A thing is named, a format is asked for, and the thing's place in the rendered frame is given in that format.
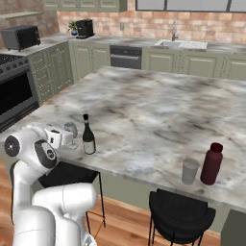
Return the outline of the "small potted plant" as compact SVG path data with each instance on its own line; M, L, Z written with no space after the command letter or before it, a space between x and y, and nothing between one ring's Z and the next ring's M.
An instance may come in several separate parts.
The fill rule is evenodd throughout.
M77 25L75 21L70 21L68 25L68 30L71 32L72 36L76 36L78 34Z

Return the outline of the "clear glass cup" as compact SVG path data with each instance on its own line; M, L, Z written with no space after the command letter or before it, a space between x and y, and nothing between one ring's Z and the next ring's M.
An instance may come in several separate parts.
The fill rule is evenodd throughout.
M194 159L185 159L183 162L183 173L182 173L182 182L185 185L192 185L197 171L199 168L199 162Z

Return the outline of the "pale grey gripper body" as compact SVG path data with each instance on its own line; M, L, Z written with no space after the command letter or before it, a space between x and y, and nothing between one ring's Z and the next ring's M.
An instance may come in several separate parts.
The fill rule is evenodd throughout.
M64 131L61 134L61 146L70 144L73 141L73 139L74 139L74 136L71 132Z

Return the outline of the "black dishwasher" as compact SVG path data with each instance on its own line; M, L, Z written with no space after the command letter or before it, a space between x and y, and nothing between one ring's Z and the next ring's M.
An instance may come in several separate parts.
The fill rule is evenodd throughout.
M111 66L131 69L141 68L142 48L111 45Z

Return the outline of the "silver tap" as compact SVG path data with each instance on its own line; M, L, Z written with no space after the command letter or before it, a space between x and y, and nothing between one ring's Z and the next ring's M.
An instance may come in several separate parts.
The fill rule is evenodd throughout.
M177 19L174 18L173 28L172 28L172 41L175 41L176 39L179 38L179 35L176 32L177 32Z

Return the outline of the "green base cupboards run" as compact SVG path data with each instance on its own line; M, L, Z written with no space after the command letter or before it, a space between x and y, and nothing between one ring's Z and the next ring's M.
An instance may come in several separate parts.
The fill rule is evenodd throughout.
M144 48L141 68L246 82L246 54Z
M28 56L38 101L49 100L101 66L110 66L110 46L69 40Z

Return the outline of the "dark green wine bottle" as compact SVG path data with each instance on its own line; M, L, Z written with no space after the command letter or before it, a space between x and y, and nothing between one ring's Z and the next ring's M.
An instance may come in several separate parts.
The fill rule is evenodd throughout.
M92 130L89 127L88 115L84 114L83 118L85 123L85 128L83 133L84 150L87 155L92 155L96 152L95 137Z

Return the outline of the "dark red juice bottle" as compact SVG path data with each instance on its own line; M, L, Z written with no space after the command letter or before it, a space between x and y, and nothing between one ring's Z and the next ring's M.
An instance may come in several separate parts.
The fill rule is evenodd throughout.
M223 145L218 142L213 142L208 149L200 180L205 185L213 185L220 170L221 162L223 159Z

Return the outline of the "green wall cupboards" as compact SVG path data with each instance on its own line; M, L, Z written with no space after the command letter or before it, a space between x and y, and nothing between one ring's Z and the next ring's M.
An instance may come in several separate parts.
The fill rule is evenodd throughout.
M53 12L125 12L128 0L42 0L43 8Z

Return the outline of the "black and silver stove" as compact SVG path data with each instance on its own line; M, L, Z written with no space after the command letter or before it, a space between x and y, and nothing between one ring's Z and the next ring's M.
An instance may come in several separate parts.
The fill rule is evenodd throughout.
M0 54L0 133L38 107L28 59Z

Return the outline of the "clear wine glass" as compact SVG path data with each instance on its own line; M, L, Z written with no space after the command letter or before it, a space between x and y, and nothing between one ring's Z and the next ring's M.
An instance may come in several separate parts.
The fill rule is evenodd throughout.
M73 138L76 138L77 135L78 135L78 130L77 130L77 127L76 127L76 124L73 123L73 122L66 122L64 124L64 129L70 133L73 134ZM78 144L77 143L74 143L74 142L71 142L69 144L69 148L72 149L72 150L75 150L78 148Z

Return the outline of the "green island base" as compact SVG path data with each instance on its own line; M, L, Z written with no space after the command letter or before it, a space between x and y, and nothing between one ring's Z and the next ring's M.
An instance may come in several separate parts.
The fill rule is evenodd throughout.
M147 246L150 225L148 196L154 190L146 184L102 174L106 226L91 216L92 234L98 246ZM227 207L210 204L217 213L206 231L202 246L246 246L246 213L231 213Z

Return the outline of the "black bar stool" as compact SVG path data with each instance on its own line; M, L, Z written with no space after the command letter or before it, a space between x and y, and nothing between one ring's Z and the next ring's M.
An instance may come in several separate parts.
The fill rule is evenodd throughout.
M162 189L149 194L151 212L148 246L154 243L155 232L176 244L201 245L205 231L214 221L216 210L207 202Z
M12 164L12 167L10 169L10 177L12 181L12 199L13 199L13 191L14 191L13 171L15 169L16 164L17 161ZM92 184L98 175L99 175L99 185L100 185L100 193L101 193L102 215L97 213L96 215L103 217L104 227L106 227L102 181L101 181L100 172L86 169L82 166L73 165L68 162L60 161L58 165L49 174L47 175L44 174L38 179L38 181L44 188L58 186L58 185L71 185L76 183Z

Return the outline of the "white sink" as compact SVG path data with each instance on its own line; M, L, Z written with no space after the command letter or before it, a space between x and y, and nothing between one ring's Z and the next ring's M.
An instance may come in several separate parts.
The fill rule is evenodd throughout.
M208 44L206 42L203 42L203 41L190 41L190 40L174 40L174 41L172 41L169 39L160 39L155 43L155 46L206 50L208 47Z

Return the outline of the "dark framed window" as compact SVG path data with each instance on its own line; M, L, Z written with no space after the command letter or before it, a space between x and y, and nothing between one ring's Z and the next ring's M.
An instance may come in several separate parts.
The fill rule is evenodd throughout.
M246 12L246 0L135 0L138 11Z

